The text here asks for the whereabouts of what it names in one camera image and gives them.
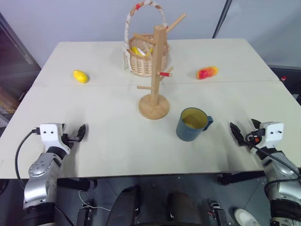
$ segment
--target black floor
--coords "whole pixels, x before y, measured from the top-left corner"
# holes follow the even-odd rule
[[[226,210],[228,223],[231,225],[238,226],[233,218],[233,211],[236,208],[243,208],[250,212],[261,226],[269,225],[269,201],[263,191],[265,178],[222,186],[217,183],[217,177],[216,174],[203,174],[99,178],[97,187],[88,192],[81,192],[81,197],[84,201],[94,200],[95,206],[110,209],[123,189],[140,185],[143,203],[137,223],[144,223],[166,220],[167,195],[173,191],[181,191],[195,201],[205,226],[217,225],[207,214],[207,211],[210,211],[208,200],[216,200],[220,203]],[[16,180],[10,180],[7,189],[0,196],[0,203],[0,225],[22,225],[20,219],[23,194]],[[56,204],[76,224],[78,210],[81,208],[78,191],[58,188]],[[92,226],[104,226],[108,215],[108,211],[95,209]],[[60,213],[56,213],[56,221],[59,226],[69,225]]]

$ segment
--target yellow lemon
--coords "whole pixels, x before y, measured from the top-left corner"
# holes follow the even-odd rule
[[[73,77],[81,83],[86,83],[88,81],[88,76],[80,70],[73,71]]]

